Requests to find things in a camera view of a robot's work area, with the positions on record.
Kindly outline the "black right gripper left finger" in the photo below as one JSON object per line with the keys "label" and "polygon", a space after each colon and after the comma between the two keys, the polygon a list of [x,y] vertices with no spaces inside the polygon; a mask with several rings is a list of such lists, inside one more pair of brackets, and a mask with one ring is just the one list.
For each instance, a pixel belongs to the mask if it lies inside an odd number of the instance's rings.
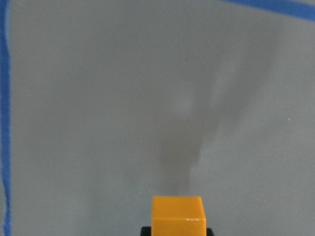
{"label": "black right gripper left finger", "polygon": [[142,227],[140,231],[140,236],[151,236],[151,227]]}

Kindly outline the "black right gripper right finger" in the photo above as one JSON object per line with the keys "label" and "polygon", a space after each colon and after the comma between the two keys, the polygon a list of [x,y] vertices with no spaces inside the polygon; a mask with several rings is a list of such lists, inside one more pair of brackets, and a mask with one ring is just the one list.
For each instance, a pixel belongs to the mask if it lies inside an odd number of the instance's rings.
{"label": "black right gripper right finger", "polygon": [[206,229],[206,236],[214,236],[214,233],[211,228]]}

